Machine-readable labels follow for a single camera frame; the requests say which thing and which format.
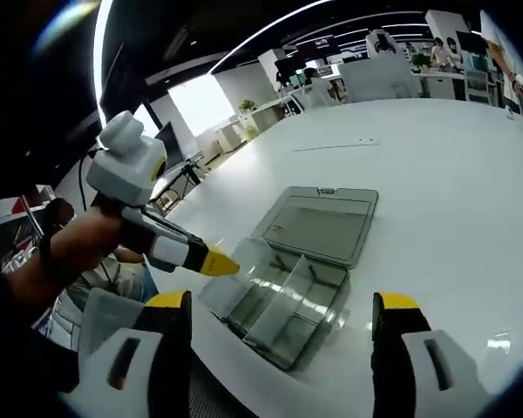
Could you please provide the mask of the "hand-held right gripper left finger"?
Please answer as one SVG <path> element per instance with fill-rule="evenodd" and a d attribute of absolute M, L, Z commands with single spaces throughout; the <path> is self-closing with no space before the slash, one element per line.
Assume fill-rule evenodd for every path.
<path fill-rule="evenodd" d="M 146 303 L 93 290 L 78 344 L 78 385 L 63 395 L 79 417 L 187 417 L 190 292 Z"/>

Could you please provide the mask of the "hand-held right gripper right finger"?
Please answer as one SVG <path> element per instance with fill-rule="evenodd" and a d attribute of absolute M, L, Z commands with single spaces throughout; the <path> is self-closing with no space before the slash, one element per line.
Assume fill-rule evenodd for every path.
<path fill-rule="evenodd" d="M 401 293 L 373 295 L 375 417 L 476 417 L 491 396 L 473 358 Z"/>

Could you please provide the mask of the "person's left hand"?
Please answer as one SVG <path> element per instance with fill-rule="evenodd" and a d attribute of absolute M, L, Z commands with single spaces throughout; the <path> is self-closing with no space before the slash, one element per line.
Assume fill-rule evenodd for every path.
<path fill-rule="evenodd" d="M 137 264 L 141 255 L 122 247 L 122 218 L 97 207 L 77 216 L 50 240 L 51 260 L 59 272 L 79 275 L 93 270 L 109 254 L 122 263 Z"/>

